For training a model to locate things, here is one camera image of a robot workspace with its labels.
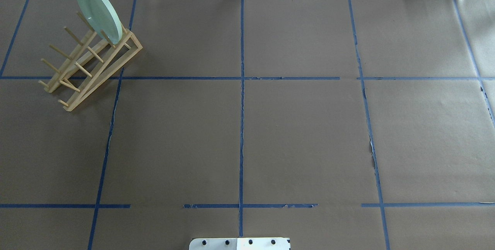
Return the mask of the pale green plate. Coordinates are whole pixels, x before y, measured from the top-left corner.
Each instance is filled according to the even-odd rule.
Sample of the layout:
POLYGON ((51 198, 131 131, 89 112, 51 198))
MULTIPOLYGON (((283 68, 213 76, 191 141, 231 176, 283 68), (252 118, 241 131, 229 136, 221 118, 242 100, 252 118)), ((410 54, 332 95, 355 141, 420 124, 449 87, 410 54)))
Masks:
POLYGON ((104 31, 112 44, 123 37, 121 21, 109 0, 77 0, 83 16, 90 26, 104 39, 104 31))

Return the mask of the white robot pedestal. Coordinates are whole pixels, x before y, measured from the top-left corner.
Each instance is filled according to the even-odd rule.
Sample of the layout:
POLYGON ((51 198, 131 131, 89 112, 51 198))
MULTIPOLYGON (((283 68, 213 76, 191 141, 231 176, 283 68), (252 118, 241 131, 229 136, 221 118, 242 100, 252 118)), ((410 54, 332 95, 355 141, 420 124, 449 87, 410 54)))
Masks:
POLYGON ((290 250, 289 238, 196 238, 191 240, 189 250, 290 250))

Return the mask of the wooden plate rack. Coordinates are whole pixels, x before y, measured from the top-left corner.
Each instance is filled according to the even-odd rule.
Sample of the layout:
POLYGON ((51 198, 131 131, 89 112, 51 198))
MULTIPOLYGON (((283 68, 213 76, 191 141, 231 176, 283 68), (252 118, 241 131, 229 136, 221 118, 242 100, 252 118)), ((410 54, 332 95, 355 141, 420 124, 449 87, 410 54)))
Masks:
POLYGON ((100 32, 94 30, 81 12, 78 11, 77 15, 88 27, 88 32, 80 39, 72 30, 64 27, 64 30, 76 41, 77 45, 71 53, 67 54, 50 44, 49 47, 61 54, 65 60, 60 68, 56 68, 41 58, 41 61, 54 71, 54 75, 48 83, 42 80, 38 81, 48 93, 53 93, 59 86, 73 90, 74 93, 69 100, 66 102, 58 100, 68 112, 79 106, 143 49, 136 35, 123 24, 120 24, 123 37, 114 43, 103 30, 100 32), (99 33, 104 35, 101 41, 90 46, 99 33))

